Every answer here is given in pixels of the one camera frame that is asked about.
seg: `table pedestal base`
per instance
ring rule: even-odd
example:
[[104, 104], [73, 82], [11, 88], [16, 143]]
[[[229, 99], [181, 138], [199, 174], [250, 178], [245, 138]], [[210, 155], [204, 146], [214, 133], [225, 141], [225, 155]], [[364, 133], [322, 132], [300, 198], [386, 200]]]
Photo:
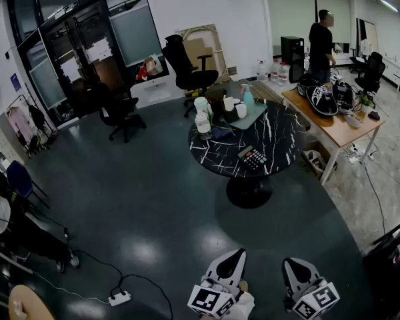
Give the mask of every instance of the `table pedestal base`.
[[227, 196], [230, 202], [244, 209], [254, 209], [264, 205], [273, 194], [273, 184], [269, 177], [230, 178]]

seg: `pink garment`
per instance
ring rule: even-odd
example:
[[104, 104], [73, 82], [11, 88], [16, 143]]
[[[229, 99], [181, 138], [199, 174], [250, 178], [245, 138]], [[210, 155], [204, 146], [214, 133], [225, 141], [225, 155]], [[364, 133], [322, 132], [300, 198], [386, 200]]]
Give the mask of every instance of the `pink garment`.
[[34, 131], [22, 110], [18, 107], [12, 108], [9, 113], [9, 120], [15, 133], [17, 134], [20, 131], [26, 142], [29, 143], [34, 136]]

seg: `black t-shirt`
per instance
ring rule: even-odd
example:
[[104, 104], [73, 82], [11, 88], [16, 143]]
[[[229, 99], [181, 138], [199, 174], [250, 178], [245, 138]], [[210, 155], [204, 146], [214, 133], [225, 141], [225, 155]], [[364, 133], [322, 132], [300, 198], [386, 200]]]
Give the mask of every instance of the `black t-shirt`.
[[309, 42], [311, 44], [309, 63], [319, 70], [329, 70], [329, 60], [326, 55], [332, 54], [332, 32], [314, 23], [309, 31]]

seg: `wooden desk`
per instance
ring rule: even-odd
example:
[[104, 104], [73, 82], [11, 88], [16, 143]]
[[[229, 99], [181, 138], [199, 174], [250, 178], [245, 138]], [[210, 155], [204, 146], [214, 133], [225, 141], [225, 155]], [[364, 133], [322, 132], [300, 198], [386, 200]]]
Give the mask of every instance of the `wooden desk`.
[[304, 116], [308, 117], [311, 122], [316, 124], [337, 146], [337, 149], [332, 152], [326, 169], [321, 176], [320, 182], [322, 185], [325, 184], [330, 171], [338, 158], [341, 148], [370, 133], [372, 130], [375, 130], [369, 144], [367, 145], [366, 151], [361, 158], [361, 162], [363, 163], [372, 147], [376, 135], [378, 134], [380, 126], [385, 122], [382, 118], [379, 121], [372, 120], [368, 118], [365, 113], [359, 111], [356, 112], [355, 115], [363, 122], [363, 124], [360, 128], [354, 128], [348, 124], [343, 115], [336, 115], [333, 117], [318, 116], [318, 114], [314, 112], [310, 102], [307, 99], [304, 99], [296, 90], [286, 91], [283, 93], [283, 96], [285, 98], [285, 104], [287, 104], [287, 102], [293, 104], [300, 112], [302, 112], [302, 114], [304, 114]]
[[40, 300], [36, 293], [25, 285], [17, 285], [11, 291], [9, 296], [9, 318], [18, 320], [15, 314], [14, 301], [22, 303], [22, 309], [29, 320], [54, 320], [45, 304]]

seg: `black marble table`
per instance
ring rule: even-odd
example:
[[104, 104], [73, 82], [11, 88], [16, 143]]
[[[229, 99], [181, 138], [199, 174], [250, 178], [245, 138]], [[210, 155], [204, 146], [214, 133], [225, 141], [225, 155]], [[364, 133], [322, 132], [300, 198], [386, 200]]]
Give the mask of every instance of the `black marble table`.
[[[191, 154], [202, 166], [230, 178], [229, 200], [237, 206], [253, 208], [270, 198], [273, 187], [269, 176], [290, 166], [301, 154], [305, 128], [298, 122], [296, 112], [268, 101], [267, 110], [248, 130], [233, 130], [233, 135], [204, 141], [193, 124], [188, 142]], [[248, 170], [237, 156], [248, 145], [267, 158], [263, 169], [256, 173]]]

